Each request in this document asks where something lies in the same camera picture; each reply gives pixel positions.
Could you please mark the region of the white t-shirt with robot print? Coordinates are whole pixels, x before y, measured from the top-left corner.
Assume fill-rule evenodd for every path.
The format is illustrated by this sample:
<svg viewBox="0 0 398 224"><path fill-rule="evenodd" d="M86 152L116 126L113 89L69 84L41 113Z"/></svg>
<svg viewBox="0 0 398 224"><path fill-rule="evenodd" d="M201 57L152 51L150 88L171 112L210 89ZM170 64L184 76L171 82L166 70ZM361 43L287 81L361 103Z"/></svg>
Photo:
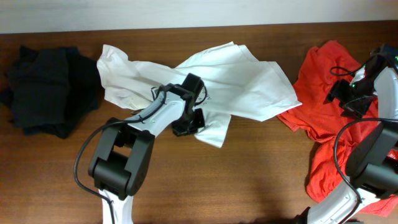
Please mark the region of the white t-shirt with robot print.
<svg viewBox="0 0 398 224"><path fill-rule="evenodd" d="M130 61L122 50L104 45L96 66L105 100L130 110L149 106L151 91L160 85L181 84L189 73L199 76L206 88L198 97L205 126L195 137L218 148L232 116L265 121L301 105L276 62L259 61L234 42L196 53L175 68Z"/></svg>

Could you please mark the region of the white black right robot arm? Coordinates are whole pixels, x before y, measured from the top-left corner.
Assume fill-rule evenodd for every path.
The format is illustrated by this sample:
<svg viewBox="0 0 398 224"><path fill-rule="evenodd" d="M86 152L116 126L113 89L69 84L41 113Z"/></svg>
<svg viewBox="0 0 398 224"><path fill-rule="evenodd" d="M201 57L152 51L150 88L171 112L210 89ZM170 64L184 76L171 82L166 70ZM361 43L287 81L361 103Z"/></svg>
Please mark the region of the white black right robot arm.
<svg viewBox="0 0 398 224"><path fill-rule="evenodd" d="M296 215L294 224L349 223L362 208L397 195L397 161L388 157L397 148L397 48L381 45L360 67L364 77L335 82L325 103L339 100L342 116L354 119L337 138L367 120L374 99L379 101L379 116L373 119L377 126L354 148L346 169L338 172L341 183L321 203Z"/></svg>

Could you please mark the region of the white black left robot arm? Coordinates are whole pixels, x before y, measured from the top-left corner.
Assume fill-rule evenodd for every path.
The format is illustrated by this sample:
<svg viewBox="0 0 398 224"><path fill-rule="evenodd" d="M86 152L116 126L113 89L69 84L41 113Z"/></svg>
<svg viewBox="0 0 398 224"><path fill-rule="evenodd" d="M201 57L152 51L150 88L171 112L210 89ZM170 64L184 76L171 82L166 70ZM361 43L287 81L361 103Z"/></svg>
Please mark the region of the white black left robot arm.
<svg viewBox="0 0 398 224"><path fill-rule="evenodd" d="M148 107L124 120L109 119L83 143L73 166L74 179L83 190L102 199L103 223L132 223L133 196L147 175L154 141L165 128L171 127L180 137L204 127L197 100L201 92L206 92L203 80L191 73L181 84L161 85ZM97 134L101 137L88 167L95 185L91 190L77 176L78 163Z"/></svg>

